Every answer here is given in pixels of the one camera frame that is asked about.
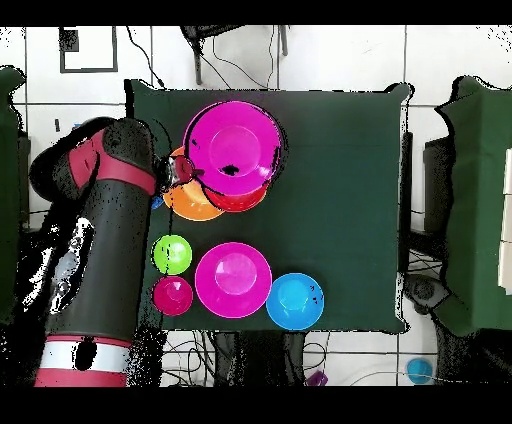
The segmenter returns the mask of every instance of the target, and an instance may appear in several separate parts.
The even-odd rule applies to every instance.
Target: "green cup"
[[[153,264],[166,275],[185,271],[192,262],[192,248],[188,241],[175,234],[160,237],[153,244]]]

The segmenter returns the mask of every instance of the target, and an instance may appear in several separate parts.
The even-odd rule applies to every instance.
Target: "dark green table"
[[[150,289],[161,274],[151,264],[150,250],[159,236],[173,233],[192,246],[192,264],[183,274],[192,286],[204,253],[239,241],[265,255],[274,279],[303,272],[318,281],[325,309],[312,330],[404,331],[395,298],[400,106],[408,85],[369,93],[157,91],[132,80],[126,91],[127,114],[149,125],[157,155],[179,147],[191,118],[222,100],[266,109],[284,129],[289,147],[282,174],[250,211],[207,222],[185,220],[165,206],[152,212],[139,322],[182,330],[279,329],[265,307],[227,320],[197,297],[184,315],[162,317],[151,304]]]
[[[14,284],[21,210],[18,126],[21,121],[12,106],[11,96],[24,83],[24,75],[16,68],[0,66],[0,324],[11,322],[16,302]]]
[[[512,296],[498,286],[505,155],[512,148],[512,92],[476,77],[460,77],[438,108],[457,152],[453,206],[446,229],[446,284],[441,322],[465,336],[482,328],[512,330]]]

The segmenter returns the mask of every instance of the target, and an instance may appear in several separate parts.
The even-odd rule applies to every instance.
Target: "magenta bowl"
[[[265,257],[243,243],[224,243],[199,261],[195,285],[201,303],[223,318],[243,318],[267,300],[272,272]]]
[[[225,196],[250,194],[267,184],[281,157],[275,120],[251,103],[215,103],[189,123],[185,156],[204,173],[197,179]]]
[[[162,277],[153,286],[153,304],[164,315],[184,314],[192,305],[193,298],[190,284],[176,275]]]

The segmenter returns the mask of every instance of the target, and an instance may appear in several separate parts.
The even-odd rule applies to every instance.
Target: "tile floor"
[[[66,66],[112,66],[112,29],[77,29],[82,47],[79,52],[66,53]],[[178,27],[130,29],[167,88],[226,87],[204,62],[203,86],[196,86],[192,52]],[[117,73],[61,74],[57,28],[0,27],[0,65],[14,65],[27,75],[26,85],[14,93],[13,101],[32,138],[31,158],[69,132],[75,123],[95,116],[123,116],[124,78],[140,78],[156,86],[146,58],[130,43],[126,28],[115,30]],[[414,228],[422,229],[424,144],[448,134],[434,107],[448,101],[452,82],[461,75],[478,75],[499,88],[512,85],[511,26],[292,26],[287,57],[278,57],[277,29],[273,36],[272,30],[271,25],[252,25],[220,35],[215,39],[215,53],[242,67],[259,84],[282,90],[384,90],[401,81],[414,86],[407,126],[414,134],[412,209],[419,213],[413,213],[411,219]],[[232,88],[259,87],[233,65],[216,58],[212,48],[213,40],[208,39],[205,57]],[[60,122],[59,132],[55,119]],[[30,208],[30,225],[38,228],[48,203],[31,190]],[[406,299],[402,306],[403,318],[410,325],[406,334],[331,334],[325,366],[329,385],[349,385],[377,371],[389,373],[375,374],[356,384],[411,385],[407,376],[393,373],[403,372],[407,361],[417,356],[428,358],[435,367],[437,346],[431,319],[416,314]],[[189,332],[169,333],[173,346],[188,340]],[[310,333],[307,337],[307,342],[324,345],[326,340],[326,333]],[[180,360],[181,366],[186,366],[188,345],[180,349],[183,353],[165,355],[164,368],[179,366]],[[191,361],[197,362],[194,356]],[[305,365],[319,359],[319,349],[309,346]],[[200,368],[193,378],[202,381],[203,375]],[[162,377],[164,385],[174,381],[171,376]]]

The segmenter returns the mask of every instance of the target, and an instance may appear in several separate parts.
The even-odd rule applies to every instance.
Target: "blue bowl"
[[[301,331],[318,321],[324,310],[324,294],[318,283],[301,273],[285,274],[272,284],[267,312],[279,327]]]
[[[407,363],[407,374],[414,384],[427,384],[432,373],[432,365],[426,359],[414,358]]]

